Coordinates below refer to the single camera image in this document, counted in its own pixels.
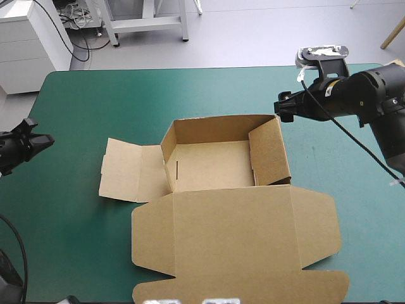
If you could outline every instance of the cardboard box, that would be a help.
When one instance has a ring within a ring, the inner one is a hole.
[[[160,146],[109,139],[99,195],[147,202],[184,191],[289,184],[274,115],[175,120]]]
[[[99,194],[146,202],[132,214],[134,264],[174,276],[134,301],[341,303],[349,279],[303,268],[340,248],[333,199],[290,186],[273,115],[172,123],[161,145],[108,140]]]
[[[132,259],[175,278],[138,284],[134,301],[338,304],[348,276],[302,268],[340,244],[326,194],[290,185],[169,194],[133,211]]]

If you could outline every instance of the black cable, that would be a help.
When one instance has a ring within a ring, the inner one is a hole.
[[[331,114],[328,112],[327,109],[325,109],[322,104],[312,95],[312,93],[308,90],[308,88],[305,85],[305,82],[302,80],[301,81],[302,87],[304,88],[305,92],[311,96],[313,101],[320,107],[322,112],[331,120],[334,122],[334,124],[342,130],[344,133],[346,133],[347,136],[349,136],[356,144],[358,144],[363,150],[365,150],[391,177],[395,180],[399,180],[400,178],[391,171],[389,167],[387,167],[382,161],[378,159],[378,157],[371,152],[370,149],[368,149],[362,142],[360,142],[357,138],[355,138],[345,127],[343,127]],[[401,186],[405,188],[405,182],[401,181],[400,182]]]
[[[3,214],[0,213],[0,219],[2,219],[8,227],[14,232],[15,237],[17,238],[18,244],[20,244],[21,253],[23,256],[24,262],[24,283],[23,283],[23,296],[22,296],[22,304],[25,304],[25,299],[27,298],[27,286],[28,286],[28,262],[27,262],[27,254],[25,252],[25,247],[23,240],[21,238],[20,233],[18,233],[16,227],[6,218]]]
[[[75,44],[75,43],[73,43],[73,42],[72,42],[72,44],[73,44],[75,47],[79,48],[79,49],[87,49],[86,47],[78,46],[77,44]],[[103,44],[102,46],[99,46],[99,47],[91,47],[91,48],[89,48],[88,50],[89,50],[89,51],[97,51],[98,49],[103,49],[103,48],[105,48],[108,44],[109,44],[109,41],[107,41],[107,42],[106,42],[105,44]]]
[[[74,53],[73,53],[72,51],[70,51],[69,47],[67,46],[65,40],[63,39],[63,37],[62,37],[62,35],[61,35],[61,32],[59,31],[59,29],[58,29],[58,27],[56,26],[55,22],[53,21],[51,15],[48,13],[48,11],[45,9],[45,7],[43,7],[42,4],[39,3],[37,0],[33,0],[33,2],[37,3],[37,4],[42,8],[42,10],[45,12],[45,14],[49,17],[49,19],[52,21],[53,26],[56,28],[56,31],[58,32],[59,37],[61,38],[63,44],[65,45],[65,47],[66,47],[66,49],[69,51],[69,53],[70,53],[74,58],[76,58],[78,61],[81,61],[81,62],[86,62],[86,61],[88,61],[88,60],[90,59],[90,50],[89,50],[89,49],[87,50],[87,58],[86,58],[85,60],[80,59],[80,58],[78,58],[77,56],[75,56]]]
[[[75,21],[75,20],[73,20],[72,18],[67,17],[67,16],[65,16],[65,15],[59,15],[59,17],[66,18],[65,20],[63,20],[63,23],[66,23],[66,22],[74,22],[74,21]],[[103,44],[102,46],[99,46],[99,47],[91,47],[91,48],[82,47],[82,46],[79,46],[79,45],[77,45],[77,44],[75,44],[75,43],[73,43],[73,42],[72,42],[72,44],[73,44],[74,46],[76,46],[77,48],[79,48],[79,49],[86,49],[86,50],[89,50],[89,51],[97,51],[98,49],[105,48],[105,47],[109,44],[109,42],[110,42],[110,40],[107,41],[107,42],[106,42],[105,44]]]

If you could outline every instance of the drawer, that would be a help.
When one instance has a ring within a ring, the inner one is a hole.
[[[0,23],[0,42],[38,39],[28,20]]]
[[[38,39],[0,43],[0,62],[46,57],[45,49]]]
[[[47,58],[0,63],[0,86],[7,94],[35,92],[55,71]]]

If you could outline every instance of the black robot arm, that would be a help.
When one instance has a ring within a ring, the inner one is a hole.
[[[332,117],[356,115],[360,127],[370,124],[388,166],[405,174],[405,68],[395,63],[349,76],[344,58],[345,47],[305,48],[297,62],[318,69],[320,76],[308,91],[281,92],[275,113],[281,121],[292,122],[294,115],[326,121]],[[324,73],[323,66],[329,67]]]
[[[37,125],[34,119],[25,118],[11,132],[0,132],[0,176],[53,145],[52,136],[32,133]]]

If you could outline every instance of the green table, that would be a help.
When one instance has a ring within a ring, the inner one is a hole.
[[[28,301],[131,301],[137,283],[167,278],[131,262],[138,204],[98,196],[108,137],[157,144],[176,118],[273,113],[280,91],[301,89],[296,75],[293,66],[50,74],[31,117],[56,142],[0,181],[0,210],[27,246]],[[340,121],[380,155],[369,127],[359,129],[356,117]],[[282,128],[293,185],[334,196],[340,218],[342,250],[310,269],[345,270],[346,301],[403,300],[403,190],[332,123],[298,118]],[[3,224],[0,240],[21,271]]]

